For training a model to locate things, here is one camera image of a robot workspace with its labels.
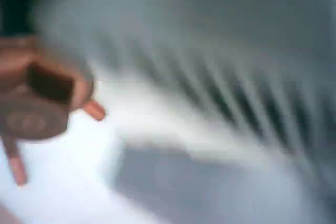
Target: vent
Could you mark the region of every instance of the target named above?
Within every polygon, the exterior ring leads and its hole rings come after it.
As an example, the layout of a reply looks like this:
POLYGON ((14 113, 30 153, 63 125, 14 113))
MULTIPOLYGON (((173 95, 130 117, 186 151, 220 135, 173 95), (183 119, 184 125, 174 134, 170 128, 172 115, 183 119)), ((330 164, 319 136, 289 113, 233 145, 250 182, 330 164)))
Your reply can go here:
POLYGON ((118 52, 118 62, 178 92, 206 116, 258 136, 266 146, 313 160, 334 131, 332 95, 312 80, 229 61, 204 48, 168 47, 133 38, 123 43, 118 48, 127 51, 118 52))

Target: white surface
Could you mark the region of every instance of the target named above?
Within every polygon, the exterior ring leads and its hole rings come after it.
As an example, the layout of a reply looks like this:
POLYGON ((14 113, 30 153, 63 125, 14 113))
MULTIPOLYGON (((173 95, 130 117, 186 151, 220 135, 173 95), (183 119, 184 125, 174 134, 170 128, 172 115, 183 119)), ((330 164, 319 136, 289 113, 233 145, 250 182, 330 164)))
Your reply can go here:
POLYGON ((158 223, 104 183, 119 153, 108 119, 97 123, 79 111, 58 139, 20 147, 29 184, 16 187, 0 150, 0 201, 23 223, 158 223))

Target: grey surface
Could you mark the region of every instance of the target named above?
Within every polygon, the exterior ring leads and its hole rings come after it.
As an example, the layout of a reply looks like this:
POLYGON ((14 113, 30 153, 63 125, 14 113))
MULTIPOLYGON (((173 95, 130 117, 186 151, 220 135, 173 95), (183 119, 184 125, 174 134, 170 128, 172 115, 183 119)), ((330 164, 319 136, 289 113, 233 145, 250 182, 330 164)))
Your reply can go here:
MULTIPOLYGON (((177 57, 186 49, 199 50, 205 52, 204 59, 215 49, 217 60, 240 60, 258 73, 276 72, 289 82, 300 85, 306 80, 318 88, 329 84, 324 91, 334 101, 335 0, 42 3, 35 18, 44 38, 110 71, 116 59, 140 67, 138 63, 149 56, 163 62, 167 50, 177 57), (134 42, 136 50, 131 50, 134 42)), ((326 149, 332 146, 329 142, 321 145, 326 149)), ((331 184, 333 153, 322 155, 327 157, 331 184)), ((173 223, 328 223, 322 200, 288 167, 268 166, 256 172, 131 150, 124 162, 117 188, 173 223)))
POLYGON ((116 188, 175 224, 334 223, 288 165, 244 170, 187 155, 126 149, 116 188))

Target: blurry object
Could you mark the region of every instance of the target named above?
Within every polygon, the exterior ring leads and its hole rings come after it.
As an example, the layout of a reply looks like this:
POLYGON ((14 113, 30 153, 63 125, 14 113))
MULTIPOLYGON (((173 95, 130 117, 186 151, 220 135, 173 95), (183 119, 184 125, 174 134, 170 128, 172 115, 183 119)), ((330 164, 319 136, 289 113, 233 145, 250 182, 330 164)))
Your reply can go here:
POLYGON ((21 222, 12 215, 4 206, 0 205, 1 224, 20 224, 21 222))
POLYGON ((17 139, 43 141, 63 133, 69 113, 76 109, 83 108, 97 121, 103 120, 105 111, 91 99, 91 76, 55 60, 29 31, 27 12, 22 9, 26 1, 3 0, 3 4, 0 133, 15 182, 22 186, 27 175, 17 139))

